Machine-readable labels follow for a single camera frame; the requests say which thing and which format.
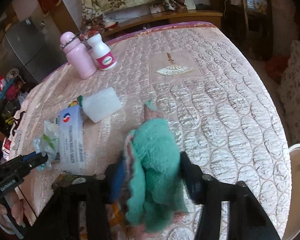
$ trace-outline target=pink bottle label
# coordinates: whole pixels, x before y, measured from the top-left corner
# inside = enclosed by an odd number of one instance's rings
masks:
[[[100,68],[105,69],[111,67],[113,63],[115,63],[115,58],[110,51],[109,53],[105,54],[103,57],[97,58],[96,61],[98,62]]]

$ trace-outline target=plastic bag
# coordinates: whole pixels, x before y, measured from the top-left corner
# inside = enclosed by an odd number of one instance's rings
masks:
[[[19,99],[20,105],[22,105],[22,102],[26,99],[28,94],[29,94],[28,92],[25,92],[25,93],[20,92],[19,93],[18,99]]]
[[[33,140],[36,153],[42,153],[43,156],[48,155],[48,160],[45,164],[37,167],[39,171],[44,168],[51,168],[53,161],[60,161],[59,154],[59,125],[44,121],[43,135],[35,137]]]

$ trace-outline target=human hand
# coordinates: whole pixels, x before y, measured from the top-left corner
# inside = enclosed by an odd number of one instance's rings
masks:
[[[21,225],[23,221],[23,210],[25,205],[24,199],[19,199],[17,193],[13,190],[8,193],[8,197],[12,203],[11,214],[16,220],[18,225]],[[0,224],[6,228],[10,228],[9,224],[4,219],[3,215],[7,214],[7,209],[0,204]]]

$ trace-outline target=bed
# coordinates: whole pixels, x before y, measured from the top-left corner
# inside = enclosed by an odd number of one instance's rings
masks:
[[[65,64],[31,91],[21,106],[26,114],[18,149],[10,158],[32,152],[43,121],[57,117],[77,96],[112,86],[123,108],[99,123],[84,123],[86,175],[102,173],[116,161],[126,134],[143,122],[144,102],[153,99],[180,151],[221,182],[244,180],[282,237],[291,198],[288,145],[269,93],[242,53],[205,22],[155,27],[107,44],[118,59],[113,70],[81,80]],[[177,73],[162,74],[171,58]],[[10,138],[12,146],[18,144],[16,137]],[[52,196],[51,184],[60,173],[54,164],[50,171],[26,177],[21,189],[37,214]],[[193,239],[200,206],[186,192],[185,200],[189,214],[152,239]],[[220,238],[226,233],[223,203]]]

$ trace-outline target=white plastic bottle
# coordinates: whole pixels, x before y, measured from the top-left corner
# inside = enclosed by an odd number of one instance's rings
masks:
[[[102,41],[100,33],[92,36],[87,42],[92,47],[92,55],[102,70],[108,70],[115,66],[117,60],[112,55],[110,48]]]

